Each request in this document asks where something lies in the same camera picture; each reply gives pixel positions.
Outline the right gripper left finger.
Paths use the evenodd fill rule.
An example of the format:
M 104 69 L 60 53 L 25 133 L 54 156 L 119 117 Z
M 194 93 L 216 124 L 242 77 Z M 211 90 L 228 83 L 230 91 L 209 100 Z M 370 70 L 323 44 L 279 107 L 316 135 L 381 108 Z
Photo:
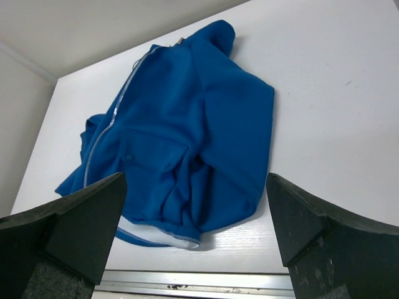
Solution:
M 91 298 L 126 194 L 125 175 L 115 173 L 1 218 L 1 298 Z

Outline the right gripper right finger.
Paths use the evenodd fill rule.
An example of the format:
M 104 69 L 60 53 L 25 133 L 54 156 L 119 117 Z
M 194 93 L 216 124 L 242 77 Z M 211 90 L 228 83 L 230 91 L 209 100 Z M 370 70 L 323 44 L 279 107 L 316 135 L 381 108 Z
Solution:
M 269 173 L 267 199 L 296 298 L 398 298 L 398 227 Z

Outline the blue zip-up jacket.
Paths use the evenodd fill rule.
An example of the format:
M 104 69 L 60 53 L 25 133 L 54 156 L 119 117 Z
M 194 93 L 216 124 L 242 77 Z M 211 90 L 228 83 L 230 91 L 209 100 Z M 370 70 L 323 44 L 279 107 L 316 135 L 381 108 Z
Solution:
M 195 249 L 206 232 L 257 210 L 271 147 L 274 88 L 231 58 L 235 31 L 215 21 L 173 46 L 153 45 L 104 114 L 87 119 L 66 196 L 123 172 L 116 236 Z

